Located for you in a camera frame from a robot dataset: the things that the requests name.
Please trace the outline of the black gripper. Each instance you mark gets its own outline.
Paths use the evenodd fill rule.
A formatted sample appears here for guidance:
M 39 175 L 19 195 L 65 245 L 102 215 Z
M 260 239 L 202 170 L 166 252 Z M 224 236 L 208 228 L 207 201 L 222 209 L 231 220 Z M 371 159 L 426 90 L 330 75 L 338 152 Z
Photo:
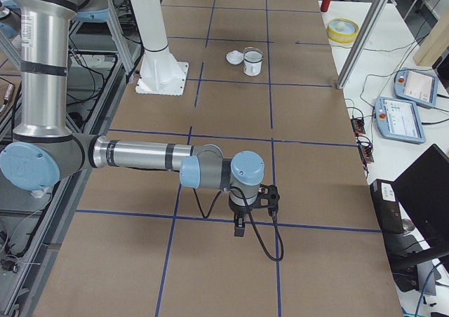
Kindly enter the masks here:
M 247 207 L 245 205 L 239 205 L 233 201 L 230 201 L 229 208 L 234 213 L 234 236 L 244 237 L 246 230 L 245 217 L 248 213 Z

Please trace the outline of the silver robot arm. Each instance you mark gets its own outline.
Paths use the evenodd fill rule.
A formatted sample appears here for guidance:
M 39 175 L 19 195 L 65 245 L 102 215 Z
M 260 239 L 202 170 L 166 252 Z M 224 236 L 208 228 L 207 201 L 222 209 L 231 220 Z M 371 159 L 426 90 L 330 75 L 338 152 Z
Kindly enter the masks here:
M 225 158 L 210 144 L 126 142 L 73 133 L 66 124 L 69 23 L 77 14 L 106 16 L 109 0 L 14 0 L 21 11 L 22 116 L 1 151 L 1 171 L 27 191 L 52 187 L 87 168 L 167 170 L 191 189 L 229 193 L 234 233 L 242 236 L 260 206 L 264 162 L 253 151 Z

